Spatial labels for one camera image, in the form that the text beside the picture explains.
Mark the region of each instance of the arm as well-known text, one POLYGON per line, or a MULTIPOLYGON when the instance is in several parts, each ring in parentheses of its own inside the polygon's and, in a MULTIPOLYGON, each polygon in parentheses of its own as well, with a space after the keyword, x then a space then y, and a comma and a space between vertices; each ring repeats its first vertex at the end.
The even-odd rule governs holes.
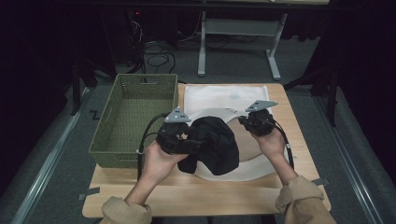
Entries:
POLYGON ((146 149, 143 174, 124 200, 112 197, 102 207, 102 223, 150 223, 151 213, 145 205, 155 187, 172 172, 175 165, 187 155, 169 155, 157 142, 146 149))
POLYGON ((252 136, 273 164, 284 186, 276 199, 276 208, 285 216, 285 223, 335 223, 322 202, 323 193, 320 189, 303 176, 298 176, 285 159, 282 134, 273 129, 267 135, 252 136))

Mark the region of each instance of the black cloth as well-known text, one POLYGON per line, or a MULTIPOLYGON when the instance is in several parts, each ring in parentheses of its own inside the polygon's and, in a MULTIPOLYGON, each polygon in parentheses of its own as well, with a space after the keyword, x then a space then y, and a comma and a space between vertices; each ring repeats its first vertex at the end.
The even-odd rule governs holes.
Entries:
POLYGON ((190 154, 177 166, 182 172, 195 173, 201 161, 213 175, 225 175, 239 165, 239 150, 233 131, 219 118, 204 117, 195 120, 186 132, 188 139, 201 141, 197 153, 190 154))

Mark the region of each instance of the beige sleeve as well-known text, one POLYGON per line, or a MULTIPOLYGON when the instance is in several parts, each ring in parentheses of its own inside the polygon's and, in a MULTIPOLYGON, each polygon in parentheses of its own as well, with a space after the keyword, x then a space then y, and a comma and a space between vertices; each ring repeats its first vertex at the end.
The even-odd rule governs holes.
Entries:
POLYGON ((276 208, 285 216, 285 223, 336 223, 324 206, 323 193, 303 176, 289 181, 276 199, 276 208))
POLYGON ((104 218, 101 224, 149 224, 151 210, 148 205, 128 205, 121 198, 111 197, 102 206, 104 218))

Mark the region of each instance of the wooden table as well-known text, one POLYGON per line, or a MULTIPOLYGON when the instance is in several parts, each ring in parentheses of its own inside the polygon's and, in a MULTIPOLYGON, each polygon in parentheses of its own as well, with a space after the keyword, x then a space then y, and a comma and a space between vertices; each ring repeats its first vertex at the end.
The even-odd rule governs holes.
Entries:
MULTIPOLYGON (((228 85, 261 87, 264 84, 228 85)), ((272 110, 275 120, 282 125, 289 138, 296 172, 310 180, 319 178, 283 87, 280 84, 265 85, 270 100, 279 102, 272 110)), ((178 87, 181 107, 184 105, 185 87, 185 84, 178 87)), ((101 168, 96 165, 90 189, 99 187, 100 193, 87 196, 83 215, 102 217, 102 204, 110 196, 125 197, 136 183, 136 173, 136 169, 101 168)), ((147 204, 155 217, 277 214, 275 201, 281 188, 276 174, 247 182, 215 182, 181 173, 175 167, 172 174, 150 194, 147 204)), ((324 193, 324 204, 330 210, 327 194, 322 186, 319 188, 324 193)))

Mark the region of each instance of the hand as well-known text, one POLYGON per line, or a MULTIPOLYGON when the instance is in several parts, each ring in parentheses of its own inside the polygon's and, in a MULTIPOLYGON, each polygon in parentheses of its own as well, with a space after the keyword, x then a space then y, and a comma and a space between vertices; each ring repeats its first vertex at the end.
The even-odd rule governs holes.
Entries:
POLYGON ((146 149, 142 178, 148 178, 156 184, 161 183, 172 172, 175 165, 185 159, 187 154, 169 155, 154 141, 146 149))
POLYGON ((283 156, 283 150, 285 148, 285 140, 283 139, 282 133, 274 128, 270 133, 263 136, 257 136, 252 134, 253 138, 259 143, 262 154, 269 160, 279 154, 283 156))

